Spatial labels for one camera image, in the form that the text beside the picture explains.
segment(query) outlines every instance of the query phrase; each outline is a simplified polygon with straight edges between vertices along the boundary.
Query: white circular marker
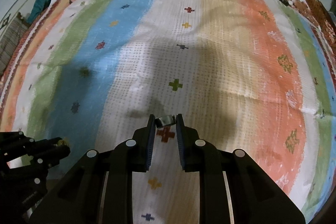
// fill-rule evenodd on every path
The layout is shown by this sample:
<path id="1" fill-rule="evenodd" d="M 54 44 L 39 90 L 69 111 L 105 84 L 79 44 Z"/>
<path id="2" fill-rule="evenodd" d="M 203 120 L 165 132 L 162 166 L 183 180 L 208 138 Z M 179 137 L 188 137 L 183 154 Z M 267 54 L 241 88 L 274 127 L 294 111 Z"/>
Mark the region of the white circular marker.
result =
<path id="1" fill-rule="evenodd" d="M 240 149 L 236 150 L 235 154 L 236 154 L 237 157 L 240 157 L 240 158 L 245 156 L 245 152 L 243 150 L 240 150 Z"/>
<path id="2" fill-rule="evenodd" d="M 197 141 L 195 141 L 195 144 L 197 146 L 205 146 L 205 141 L 204 140 L 197 140 Z"/>
<path id="3" fill-rule="evenodd" d="M 134 145 L 136 145 L 137 144 L 137 142 L 135 141 L 135 140 L 128 140 L 127 142 L 126 142 L 126 145 L 127 146 L 134 146 Z"/>
<path id="4" fill-rule="evenodd" d="M 89 150 L 86 155 L 89 157 L 89 158 L 93 158 L 97 155 L 97 151 L 96 150 Z"/>

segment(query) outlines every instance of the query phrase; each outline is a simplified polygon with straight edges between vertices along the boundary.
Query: bed sheet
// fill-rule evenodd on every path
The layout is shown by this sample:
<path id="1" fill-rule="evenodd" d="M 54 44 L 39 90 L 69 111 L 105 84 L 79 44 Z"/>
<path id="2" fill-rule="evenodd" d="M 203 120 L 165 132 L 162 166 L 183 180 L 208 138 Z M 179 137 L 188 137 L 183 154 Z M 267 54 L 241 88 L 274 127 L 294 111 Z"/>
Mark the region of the bed sheet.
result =
<path id="1" fill-rule="evenodd" d="M 1 131 L 69 142 L 51 179 L 149 114 L 182 113 L 218 149 L 251 155 L 307 222 L 319 211 L 336 181 L 334 33 L 311 1 L 72 1 L 53 0 L 0 86 Z M 198 223 L 198 180 L 175 127 L 158 129 L 150 170 L 133 174 L 134 223 Z"/>

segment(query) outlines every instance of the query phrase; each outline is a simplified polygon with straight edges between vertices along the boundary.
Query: cross pattern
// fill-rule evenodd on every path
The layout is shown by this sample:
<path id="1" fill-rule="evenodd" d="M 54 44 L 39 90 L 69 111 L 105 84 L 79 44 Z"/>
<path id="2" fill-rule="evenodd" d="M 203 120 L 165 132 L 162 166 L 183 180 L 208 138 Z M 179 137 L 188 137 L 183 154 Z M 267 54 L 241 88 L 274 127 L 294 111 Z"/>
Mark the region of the cross pattern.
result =
<path id="1" fill-rule="evenodd" d="M 102 42 L 98 43 L 96 46 L 96 50 L 100 50 L 105 47 L 106 42 L 103 40 Z"/>
<path id="2" fill-rule="evenodd" d="M 77 101 L 73 102 L 72 107 L 71 107 L 72 113 L 76 114 L 78 112 L 79 107 L 80 107 L 79 102 L 77 102 Z"/>
<path id="3" fill-rule="evenodd" d="M 296 129 L 293 130 L 291 134 L 287 137 L 287 140 L 285 142 L 288 151 L 291 152 L 292 154 L 294 154 L 295 145 L 300 143 L 300 140 L 296 138 L 296 133 L 297 130 Z"/>
<path id="4" fill-rule="evenodd" d="M 259 14 L 262 15 L 265 19 L 267 19 L 268 21 L 270 21 L 271 19 L 269 18 L 267 12 L 265 11 L 259 11 Z"/>
<path id="5" fill-rule="evenodd" d="M 144 217 L 146 219 L 146 221 L 151 221 L 151 220 L 155 219 L 155 218 L 152 217 L 151 214 L 141 215 L 141 217 Z"/>
<path id="6" fill-rule="evenodd" d="M 169 138 L 175 138 L 175 132 L 170 131 L 170 127 L 164 127 L 162 130 L 158 130 L 156 135 L 161 136 L 161 142 L 167 143 Z"/>
<path id="7" fill-rule="evenodd" d="M 183 26 L 185 29 L 188 29 L 189 27 L 192 27 L 192 25 L 190 25 L 189 22 L 183 23 L 182 26 Z"/>
<path id="8" fill-rule="evenodd" d="M 89 75 L 90 75 L 90 70 L 89 70 L 89 68 L 88 68 L 87 66 L 85 66 L 85 67 L 81 67 L 81 68 L 79 69 L 79 75 L 80 75 L 81 77 L 83 77 L 83 78 L 89 77 Z"/>
<path id="9" fill-rule="evenodd" d="M 187 11 L 187 13 L 191 13 L 195 11 L 195 10 L 192 10 L 191 7 L 184 8 L 184 10 Z"/>
<path id="10" fill-rule="evenodd" d="M 293 64 L 289 61 L 287 55 L 283 54 L 282 56 L 279 56 L 278 63 L 280 64 L 280 66 L 282 66 L 284 71 L 287 71 L 289 73 L 292 72 Z"/>
<path id="11" fill-rule="evenodd" d="M 113 27 L 113 26 L 117 25 L 118 23 L 119 23 L 118 20 L 112 21 L 111 24 L 110 24 L 110 27 Z"/>
<path id="12" fill-rule="evenodd" d="M 162 186 L 162 183 L 158 182 L 157 177 L 154 177 L 153 179 L 149 179 L 149 180 L 148 180 L 148 184 L 151 185 L 151 188 L 152 188 L 153 190 L 156 190 L 157 188 L 159 188 L 159 187 Z"/>
<path id="13" fill-rule="evenodd" d="M 182 89 L 182 87 L 183 87 L 182 84 L 179 84 L 179 80 L 178 79 L 174 79 L 174 82 L 169 82 L 168 85 L 173 87 L 173 91 L 177 91 L 178 88 Z"/>
<path id="14" fill-rule="evenodd" d="M 185 48 L 186 48 L 186 49 L 189 49 L 189 48 L 186 47 L 185 45 L 179 45 L 179 44 L 177 44 L 176 46 L 179 46 L 182 50 L 184 50 Z"/>

